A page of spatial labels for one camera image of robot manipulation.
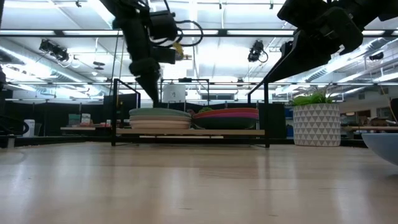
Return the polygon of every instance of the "white planter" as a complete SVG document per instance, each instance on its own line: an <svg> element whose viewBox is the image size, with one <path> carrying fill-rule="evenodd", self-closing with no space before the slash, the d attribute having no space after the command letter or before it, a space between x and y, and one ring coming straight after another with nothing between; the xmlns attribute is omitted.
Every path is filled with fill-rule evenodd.
<svg viewBox="0 0 398 224"><path fill-rule="evenodd" d="M294 144L336 147L340 142L340 109L337 104L294 107Z"/></svg>

